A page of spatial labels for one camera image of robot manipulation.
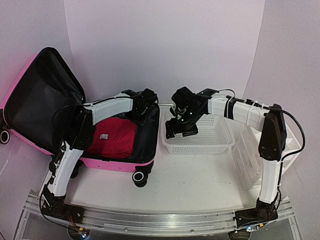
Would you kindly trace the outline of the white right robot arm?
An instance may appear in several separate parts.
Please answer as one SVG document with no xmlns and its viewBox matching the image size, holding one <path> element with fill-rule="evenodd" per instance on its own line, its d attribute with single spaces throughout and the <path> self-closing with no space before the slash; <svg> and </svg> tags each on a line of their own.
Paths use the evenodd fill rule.
<svg viewBox="0 0 320 240">
<path fill-rule="evenodd" d="M 170 154 L 220 154 L 229 150 L 246 190 L 260 184 L 254 208 L 238 210 L 239 227 L 264 224 L 278 218 L 281 178 L 306 146 L 286 125 L 291 114 L 271 106 L 227 95 L 225 90 L 187 87 L 172 96 L 164 113 L 162 143 Z"/>
</svg>

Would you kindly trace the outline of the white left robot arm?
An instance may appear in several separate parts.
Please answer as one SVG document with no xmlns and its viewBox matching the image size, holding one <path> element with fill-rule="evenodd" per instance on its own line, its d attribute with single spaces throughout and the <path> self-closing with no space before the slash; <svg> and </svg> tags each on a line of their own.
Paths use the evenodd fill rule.
<svg viewBox="0 0 320 240">
<path fill-rule="evenodd" d="M 72 118 L 59 129 L 61 147 L 50 164 L 51 177 L 43 188 L 44 209 L 57 219 L 67 214 L 64 204 L 70 178 L 79 165 L 129 172 L 142 188 L 154 165 L 160 109 L 157 94 L 145 89 L 71 106 Z"/>
</svg>

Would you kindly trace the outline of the pink cartoon suitcase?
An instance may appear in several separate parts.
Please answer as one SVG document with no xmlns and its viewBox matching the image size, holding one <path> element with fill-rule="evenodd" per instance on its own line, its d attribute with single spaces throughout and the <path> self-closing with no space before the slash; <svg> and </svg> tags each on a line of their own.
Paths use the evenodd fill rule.
<svg viewBox="0 0 320 240">
<path fill-rule="evenodd" d="M 142 188 L 157 149 L 157 94 L 124 90 L 87 102 L 60 53 L 43 48 L 26 64 L 0 107 L 0 142 L 15 134 L 50 155 L 50 187 L 62 191 L 80 166 L 129 172 Z"/>
</svg>

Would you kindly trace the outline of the white plastic mesh basket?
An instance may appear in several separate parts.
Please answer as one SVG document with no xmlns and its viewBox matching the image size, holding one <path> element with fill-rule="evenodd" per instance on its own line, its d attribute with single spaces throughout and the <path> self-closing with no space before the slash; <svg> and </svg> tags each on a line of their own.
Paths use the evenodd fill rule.
<svg viewBox="0 0 320 240">
<path fill-rule="evenodd" d="M 218 115 L 203 115 L 196 123 L 198 133 L 192 136 L 183 136 L 181 133 L 174 138 L 166 138 L 166 121 L 173 118 L 169 110 L 161 115 L 161 142 L 169 154 L 201 155 L 221 154 L 231 150 L 236 140 L 227 120 Z"/>
</svg>

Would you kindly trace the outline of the clear organizer drawer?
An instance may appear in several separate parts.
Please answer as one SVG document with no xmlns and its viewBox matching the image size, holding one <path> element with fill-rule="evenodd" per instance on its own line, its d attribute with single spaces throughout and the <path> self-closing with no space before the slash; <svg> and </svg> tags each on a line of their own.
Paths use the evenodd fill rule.
<svg viewBox="0 0 320 240">
<path fill-rule="evenodd" d="M 258 153 L 257 139 L 251 129 L 243 130 L 231 151 L 233 161 L 244 190 L 250 190 L 260 183 L 263 163 Z"/>
</svg>

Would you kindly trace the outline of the red garment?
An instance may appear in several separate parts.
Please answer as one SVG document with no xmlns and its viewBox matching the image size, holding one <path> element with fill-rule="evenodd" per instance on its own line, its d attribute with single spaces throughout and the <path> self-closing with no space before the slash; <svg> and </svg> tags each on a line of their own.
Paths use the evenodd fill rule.
<svg viewBox="0 0 320 240">
<path fill-rule="evenodd" d="M 134 152 L 138 125 L 129 119 L 110 117 L 96 125 L 88 154 L 112 159 L 127 159 Z"/>
</svg>

